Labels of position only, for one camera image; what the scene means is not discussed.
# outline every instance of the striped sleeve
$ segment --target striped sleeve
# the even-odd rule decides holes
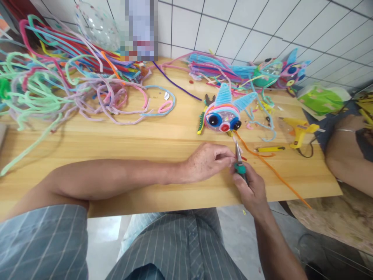
[[[0,224],[0,279],[87,279],[87,211],[54,205]]]

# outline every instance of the red button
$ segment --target red button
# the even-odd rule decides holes
[[[221,131],[223,131],[223,132],[227,132],[229,130],[229,125],[227,125],[227,124],[223,124],[222,126],[221,126]]]

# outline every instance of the shirt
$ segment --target shirt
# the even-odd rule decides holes
[[[200,209],[146,215],[140,226],[131,226],[139,219],[131,220],[127,248],[107,280],[245,279],[224,248],[217,214]],[[82,206],[54,205],[11,218],[0,224],[0,279],[88,279],[87,242]]]

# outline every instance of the glue gun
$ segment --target glue gun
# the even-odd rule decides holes
[[[290,147],[293,149],[298,149],[302,146],[304,136],[306,133],[315,133],[317,130],[320,129],[320,126],[317,124],[309,124],[308,122],[300,119],[291,119],[291,118],[283,118],[280,117],[279,119],[286,122],[288,125],[294,128],[295,132],[295,141],[290,144]]]

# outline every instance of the clear plastic ball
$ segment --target clear plastic ball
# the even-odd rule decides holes
[[[83,1],[79,2],[75,11],[75,22],[86,39],[102,49],[119,50],[120,36],[110,13]]]

